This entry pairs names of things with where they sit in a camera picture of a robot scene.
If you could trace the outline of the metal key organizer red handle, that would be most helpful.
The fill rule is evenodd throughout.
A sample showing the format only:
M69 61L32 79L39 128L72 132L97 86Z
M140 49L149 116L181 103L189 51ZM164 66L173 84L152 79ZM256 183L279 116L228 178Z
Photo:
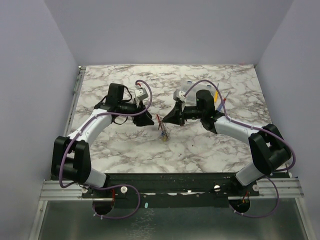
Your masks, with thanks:
M160 130L160 138L163 142L167 142L170 139L168 130L158 114L156 114L156 119L158 121L158 130Z

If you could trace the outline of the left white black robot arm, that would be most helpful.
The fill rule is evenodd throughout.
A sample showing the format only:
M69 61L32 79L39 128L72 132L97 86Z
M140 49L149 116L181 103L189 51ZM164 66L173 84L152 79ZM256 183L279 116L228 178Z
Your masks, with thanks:
M128 87L111 83L107 95L93 108L89 118L68 136L58 136L53 145L51 174L58 177L62 188L73 184L93 187L97 196L106 197L111 190L107 176L92 167L90 147L100 133L115 122L117 117L132 118L137 127L152 126L154 121L144 105L145 99L152 99L150 86L143 80L135 82L135 89L124 99Z

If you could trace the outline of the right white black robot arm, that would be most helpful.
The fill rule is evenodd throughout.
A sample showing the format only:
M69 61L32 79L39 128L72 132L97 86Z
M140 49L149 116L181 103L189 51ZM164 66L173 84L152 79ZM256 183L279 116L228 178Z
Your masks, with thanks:
M234 195L242 195L249 184L275 172L292 157L275 125L246 127L242 122L235 123L227 119L222 112L215 109L214 97L209 90L201 89L196 92L195 106L185 106L184 94L179 90L174 93L175 105L162 119L163 123L183 126L187 120L200 120L207 131L229 136L250 147L252 162L238 171L229 184Z

